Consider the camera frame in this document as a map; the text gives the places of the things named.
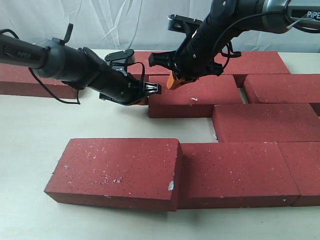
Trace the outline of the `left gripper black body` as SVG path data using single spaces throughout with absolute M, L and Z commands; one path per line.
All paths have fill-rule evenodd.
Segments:
M 135 63 L 112 63 L 105 66 L 96 80 L 96 90 L 105 95 L 107 100 L 124 106 L 131 106 L 147 97 L 143 93 L 145 66 L 139 63 L 142 65 L 139 80 L 126 71 L 127 66 Z

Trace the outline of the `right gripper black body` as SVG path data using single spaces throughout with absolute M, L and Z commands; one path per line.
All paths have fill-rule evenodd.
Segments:
M 203 76 L 223 73 L 222 64 L 214 61 L 221 51 L 217 41 L 223 32 L 224 15 L 209 13 L 195 31 L 186 34 L 175 54 L 177 71 L 173 72 L 179 79 L 191 83 Z

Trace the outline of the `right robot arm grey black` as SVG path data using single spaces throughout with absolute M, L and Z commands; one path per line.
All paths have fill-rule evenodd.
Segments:
M 318 0 L 214 0 L 204 20 L 177 14 L 168 16 L 168 30 L 184 33 L 185 39 L 175 51 L 151 53 L 149 66 L 171 71 L 167 87 L 175 90 L 200 77 L 220 76 L 225 66 L 214 58 L 238 58 L 231 41 L 243 32 L 260 31 L 284 34 L 290 29 L 318 34 Z

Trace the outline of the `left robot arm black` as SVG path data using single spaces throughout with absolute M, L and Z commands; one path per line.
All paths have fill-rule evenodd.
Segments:
M 100 58 L 88 47 L 67 46 L 73 31 L 69 24 L 63 39 L 55 38 L 43 45 L 21 40 L 11 29 L 0 31 L 0 62 L 27 67 L 31 75 L 57 101 L 62 99 L 49 90 L 41 78 L 59 80 L 77 90 L 90 88 L 99 98 L 123 106 L 147 105 L 148 98 L 160 94 L 162 87 L 145 81 L 145 71 L 139 79 L 128 72 L 135 64 L 134 50 L 109 53 Z

